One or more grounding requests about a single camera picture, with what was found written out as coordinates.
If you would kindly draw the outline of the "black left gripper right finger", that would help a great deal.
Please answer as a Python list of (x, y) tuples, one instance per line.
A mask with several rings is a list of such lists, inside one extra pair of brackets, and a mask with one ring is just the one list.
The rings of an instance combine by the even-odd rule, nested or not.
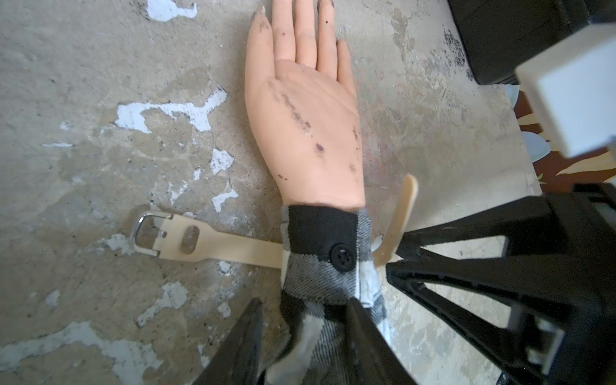
[(346, 342), (355, 384), (417, 385), (357, 298), (346, 306)]

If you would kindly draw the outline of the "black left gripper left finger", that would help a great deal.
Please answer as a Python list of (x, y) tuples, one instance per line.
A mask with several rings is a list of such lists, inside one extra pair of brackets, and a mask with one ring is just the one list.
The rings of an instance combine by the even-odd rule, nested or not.
[(262, 384), (259, 360), (263, 330), (262, 303), (253, 298), (210, 364), (193, 384)]

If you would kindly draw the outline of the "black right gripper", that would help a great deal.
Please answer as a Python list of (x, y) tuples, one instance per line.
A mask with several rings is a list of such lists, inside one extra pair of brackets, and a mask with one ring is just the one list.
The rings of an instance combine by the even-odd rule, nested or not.
[(524, 197), (407, 232), (388, 282), (516, 384), (615, 381), (615, 188)]

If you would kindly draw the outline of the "mannequin hand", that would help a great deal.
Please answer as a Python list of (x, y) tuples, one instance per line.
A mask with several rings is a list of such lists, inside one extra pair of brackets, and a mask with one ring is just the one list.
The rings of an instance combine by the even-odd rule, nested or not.
[(245, 105), (284, 205), (366, 204), (363, 144), (348, 44), (331, 1), (275, 1), (247, 39)]

